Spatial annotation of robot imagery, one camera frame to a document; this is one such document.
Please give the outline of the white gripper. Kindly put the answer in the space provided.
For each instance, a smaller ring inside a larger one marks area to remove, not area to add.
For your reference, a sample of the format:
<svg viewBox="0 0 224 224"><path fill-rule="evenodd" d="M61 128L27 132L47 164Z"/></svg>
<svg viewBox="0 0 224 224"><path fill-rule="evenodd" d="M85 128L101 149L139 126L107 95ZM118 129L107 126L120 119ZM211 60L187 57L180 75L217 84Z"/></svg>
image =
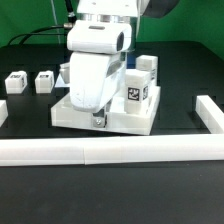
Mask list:
<svg viewBox="0 0 224 224"><path fill-rule="evenodd" d="M124 84L125 71L126 62L121 60L120 53L71 55L70 100L76 110L94 113L94 127L106 126L106 115L99 111Z"/></svg>

